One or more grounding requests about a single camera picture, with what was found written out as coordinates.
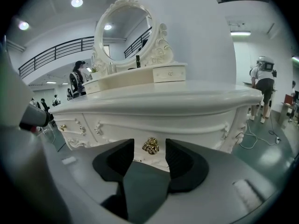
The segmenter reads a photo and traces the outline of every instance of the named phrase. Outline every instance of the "oval mirror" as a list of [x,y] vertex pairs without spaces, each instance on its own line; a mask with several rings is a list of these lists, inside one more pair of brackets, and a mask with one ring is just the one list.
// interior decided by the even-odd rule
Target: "oval mirror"
[[136,6],[124,6],[112,12],[105,21],[103,47],[115,61],[134,57],[150,38],[152,18]]

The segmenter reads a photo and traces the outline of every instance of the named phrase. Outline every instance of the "fluorescent light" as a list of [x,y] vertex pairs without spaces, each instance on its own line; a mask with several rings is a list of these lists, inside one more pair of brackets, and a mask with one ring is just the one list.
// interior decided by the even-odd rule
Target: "fluorescent light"
[[21,21],[19,24],[19,29],[21,30],[27,30],[29,28],[29,24],[25,21]]
[[299,57],[296,57],[296,56],[292,56],[292,59],[296,62],[299,62]]
[[230,32],[231,35],[251,35],[251,32],[239,32],[239,31],[233,31]]
[[83,0],[72,0],[71,5],[73,7],[80,7],[83,4]]
[[104,27],[104,29],[105,29],[105,30],[110,30],[111,27],[112,27],[111,25],[107,24],[107,25]]

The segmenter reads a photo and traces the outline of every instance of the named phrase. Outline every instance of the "black bottle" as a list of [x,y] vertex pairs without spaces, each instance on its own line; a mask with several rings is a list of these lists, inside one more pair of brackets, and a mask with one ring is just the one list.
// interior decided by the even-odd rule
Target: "black bottle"
[[140,67],[141,67],[139,56],[136,56],[136,64],[137,64],[137,68],[140,68]]

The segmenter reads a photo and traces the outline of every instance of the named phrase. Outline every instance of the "gold knob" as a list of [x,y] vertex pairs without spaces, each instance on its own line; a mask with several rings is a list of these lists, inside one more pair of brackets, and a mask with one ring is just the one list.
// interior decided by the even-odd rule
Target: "gold knob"
[[60,129],[61,129],[62,131],[64,131],[65,128],[66,128],[66,125],[61,125],[61,126],[60,126]]
[[158,141],[155,138],[149,138],[147,142],[144,143],[142,149],[148,152],[150,155],[155,155],[157,152],[159,152]]

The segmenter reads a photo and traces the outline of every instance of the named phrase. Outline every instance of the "white dresser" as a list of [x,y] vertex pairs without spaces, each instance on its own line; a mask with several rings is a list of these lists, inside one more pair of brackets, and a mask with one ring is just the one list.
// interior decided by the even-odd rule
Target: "white dresser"
[[[242,141],[249,105],[262,98],[244,86],[178,81],[121,87],[49,110],[70,149],[135,140],[135,161],[167,170],[165,139],[232,151]],[[155,138],[159,151],[142,149]]]

